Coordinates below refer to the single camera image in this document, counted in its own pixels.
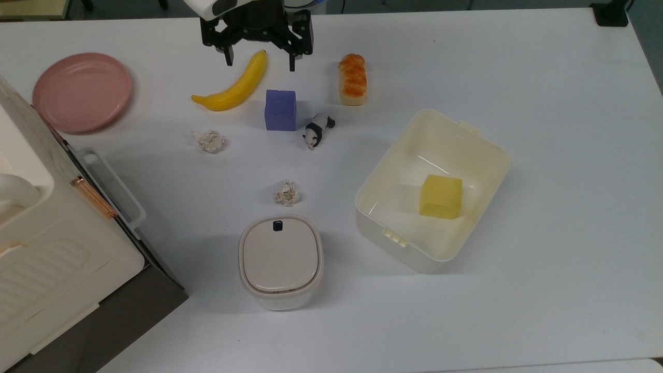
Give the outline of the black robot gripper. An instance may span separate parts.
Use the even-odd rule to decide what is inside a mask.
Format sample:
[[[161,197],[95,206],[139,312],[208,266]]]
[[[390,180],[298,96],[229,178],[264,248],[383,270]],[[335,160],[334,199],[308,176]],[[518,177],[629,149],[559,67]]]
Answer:
[[[313,54],[312,14],[283,1],[213,1],[200,17],[201,39],[234,65],[234,45],[242,40],[269,42],[289,55],[289,71],[298,56]]]

